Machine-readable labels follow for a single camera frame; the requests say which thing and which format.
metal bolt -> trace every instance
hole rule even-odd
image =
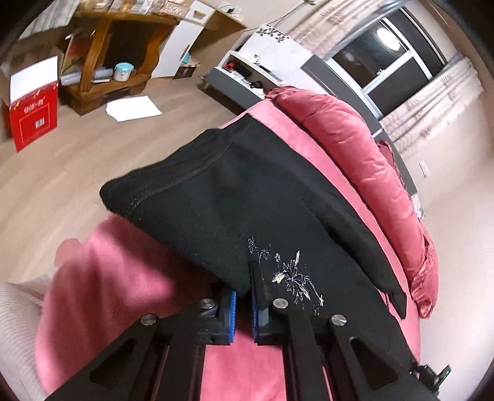
[[[288,306],[288,301],[284,298],[276,298],[273,301],[273,306],[278,309],[285,309]]]
[[[331,316],[331,322],[335,326],[345,326],[346,325],[346,317],[343,315],[333,315],[333,316]]]
[[[216,302],[211,298],[204,298],[199,301],[201,308],[203,309],[212,309],[216,306]]]
[[[156,323],[157,320],[158,317],[156,315],[153,315],[152,313],[148,313],[147,315],[141,317],[141,323],[144,326],[152,326]]]

wooden floor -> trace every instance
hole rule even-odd
[[[29,280],[53,266],[61,241],[84,240],[106,211],[99,189],[111,178],[162,160],[234,114],[193,79],[151,80],[163,115],[116,122],[105,108],[79,117],[59,108],[58,128],[20,153],[0,145],[0,281]]]

barcode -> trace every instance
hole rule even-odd
[[[44,117],[42,119],[39,119],[38,121],[36,121],[35,125],[36,125],[36,128],[43,126],[44,125]]]

window frame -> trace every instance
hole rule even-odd
[[[420,32],[421,35],[426,39],[426,41],[429,43],[431,48],[434,50],[436,55],[438,56],[439,60],[443,64],[443,67],[446,66],[446,61],[444,59],[444,56],[440,52],[440,50],[437,48],[437,45],[433,42],[433,40],[427,35],[427,33],[424,31],[424,29],[420,26],[420,24],[413,18],[412,15],[406,10],[405,7],[400,7],[394,12],[402,12],[405,14],[405,16],[411,21],[411,23],[417,28],[417,30]],[[370,93],[376,89],[379,85],[384,83],[387,78],[389,78],[391,75],[393,75],[395,72],[397,72],[403,65],[405,65],[407,62],[410,60],[415,60],[415,62],[418,64],[422,72],[424,73],[425,77],[427,80],[430,82],[433,80],[433,76],[427,66],[425,65],[424,61],[422,58],[419,56],[419,54],[416,52],[412,44],[407,40],[407,38],[400,32],[400,30],[387,18],[384,17],[381,20],[379,20],[381,24],[383,24],[387,29],[389,29],[396,37],[405,45],[408,50],[402,54],[400,57],[398,57],[391,65],[389,65],[385,70],[383,70],[380,74],[378,74],[371,82],[369,82],[365,87],[361,87],[354,79],[353,77],[342,67],[338,64],[333,59],[334,54],[325,60],[325,63],[337,74],[357,95],[360,97],[360,99],[365,103],[365,105],[370,109],[372,114],[380,120],[381,118],[384,117],[382,114],[381,110],[379,107],[374,103],[374,101],[370,97]]]

wooden table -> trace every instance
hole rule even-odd
[[[71,97],[72,108],[80,116],[97,109],[107,95],[117,90],[128,89],[131,95],[141,93],[158,64],[160,43],[171,34],[173,28],[180,22],[179,18],[173,16],[107,11],[77,10],[74,16],[99,19],[89,53],[82,68],[80,83],[63,87]],[[136,66],[135,71],[132,72],[127,81],[118,82],[112,79],[110,82],[93,84],[91,81],[94,69],[105,57],[104,53],[108,48],[108,35],[115,21],[154,23],[156,28],[148,40],[144,61],[140,66]]]

